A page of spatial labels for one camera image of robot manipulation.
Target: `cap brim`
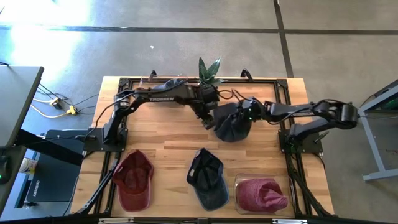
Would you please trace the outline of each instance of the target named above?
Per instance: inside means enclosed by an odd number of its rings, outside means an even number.
[[[138,212],[147,208],[150,204],[150,178],[145,191],[139,194],[129,194],[118,187],[119,201],[122,208],[127,212]]]
[[[224,177],[217,183],[212,190],[199,191],[196,188],[195,192],[203,208],[208,211],[213,211],[226,205],[229,201],[228,185]]]

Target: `green plant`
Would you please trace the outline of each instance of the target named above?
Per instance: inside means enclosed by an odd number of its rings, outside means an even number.
[[[224,80],[215,78],[218,68],[220,67],[221,58],[218,58],[209,68],[206,68],[204,61],[199,58],[199,78],[202,84],[210,84],[217,86]]]

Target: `desk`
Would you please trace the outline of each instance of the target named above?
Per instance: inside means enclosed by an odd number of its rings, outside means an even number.
[[[104,108],[113,102],[118,89],[120,77],[104,77],[94,122]],[[292,104],[308,103],[307,93],[302,78],[287,79]],[[262,83],[223,83],[219,90],[237,89],[244,96],[255,96],[260,101],[275,101],[273,85]],[[220,103],[236,101],[224,100]],[[111,116],[107,110],[99,121],[103,126]],[[282,191],[288,192],[289,180],[284,155],[280,152],[277,132],[279,126],[267,122],[253,123],[249,136],[240,142],[222,142],[212,130],[205,130],[199,119],[196,119],[189,106],[175,103],[145,103],[128,116],[129,135],[126,154],[139,149],[144,152],[155,166],[152,179],[152,201],[148,209],[141,212],[125,212],[115,193],[112,217],[229,217],[229,218],[266,218],[259,215],[240,215],[234,206],[234,178],[239,173],[274,175],[282,180]],[[296,119],[297,123],[307,123],[310,118]],[[204,210],[195,195],[194,189],[185,178],[195,151],[205,147],[224,163],[224,177],[229,187],[229,202],[213,212]],[[89,199],[100,181],[104,153],[94,152],[85,159],[81,166],[80,176],[72,202],[71,212],[77,211]],[[319,158],[312,154],[303,154],[303,165],[307,185],[324,208],[333,213],[325,172]],[[108,188],[104,190],[101,212],[106,204]],[[297,187],[300,208],[303,210],[302,194]],[[292,210],[283,214],[293,217]]]

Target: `white cable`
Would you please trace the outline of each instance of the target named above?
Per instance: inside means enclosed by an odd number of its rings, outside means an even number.
[[[33,98],[33,100],[41,103],[51,103],[51,100],[38,100],[36,98]]]
[[[64,114],[60,114],[60,115],[56,115],[56,116],[48,116],[48,115],[45,115],[45,114],[43,114],[41,111],[39,111],[39,109],[37,109],[35,106],[33,106],[33,105],[30,105],[33,109],[35,109],[39,114],[41,114],[42,116],[44,116],[44,117],[46,117],[46,118],[60,118],[60,117],[62,117],[62,116],[65,116],[65,115],[67,115],[66,113],[64,113]]]

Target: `plant leaf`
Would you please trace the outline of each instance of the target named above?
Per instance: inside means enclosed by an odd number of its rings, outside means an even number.
[[[215,78],[213,81],[211,81],[211,84],[213,86],[218,86],[219,84],[221,84],[224,80],[222,78]]]
[[[214,78],[218,72],[218,68],[220,67],[221,57],[219,57],[212,65],[210,65],[209,69],[207,70],[207,74],[209,78]]]
[[[199,78],[204,80],[207,77],[205,62],[199,57]]]

